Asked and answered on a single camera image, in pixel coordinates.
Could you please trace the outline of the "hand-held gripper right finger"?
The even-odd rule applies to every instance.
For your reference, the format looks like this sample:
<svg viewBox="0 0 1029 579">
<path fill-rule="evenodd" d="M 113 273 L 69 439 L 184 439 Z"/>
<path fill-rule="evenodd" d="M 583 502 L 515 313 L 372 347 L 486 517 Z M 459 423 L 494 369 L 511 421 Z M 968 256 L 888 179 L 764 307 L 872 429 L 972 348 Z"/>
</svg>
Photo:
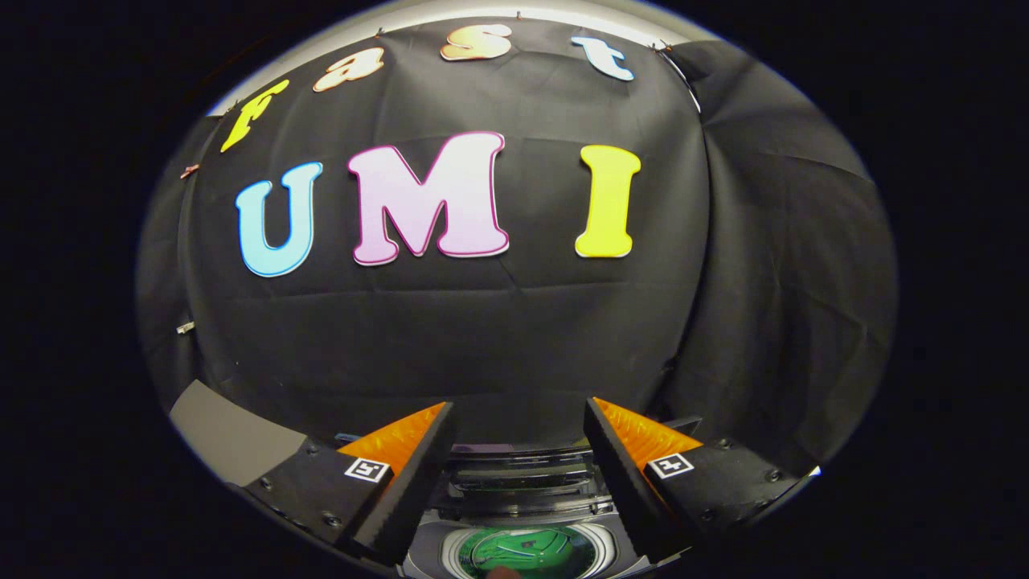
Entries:
<svg viewBox="0 0 1029 579">
<path fill-rule="evenodd" d="M 633 549 L 665 560 L 747 534 L 804 487 L 732 437 L 702 441 L 600 398 L 582 425 Z"/>
</svg>

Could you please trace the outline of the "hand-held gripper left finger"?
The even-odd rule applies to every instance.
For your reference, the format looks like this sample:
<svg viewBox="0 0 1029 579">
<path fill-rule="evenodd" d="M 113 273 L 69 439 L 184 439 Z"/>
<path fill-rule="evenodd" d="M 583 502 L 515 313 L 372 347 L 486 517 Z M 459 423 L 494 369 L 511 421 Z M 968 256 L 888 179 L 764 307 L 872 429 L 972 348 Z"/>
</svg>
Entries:
<svg viewBox="0 0 1029 579">
<path fill-rule="evenodd" d="M 338 450 L 305 439 L 241 495 L 338 556 L 395 567 L 407 557 L 455 439 L 453 403 L 434 404 Z"/>
</svg>

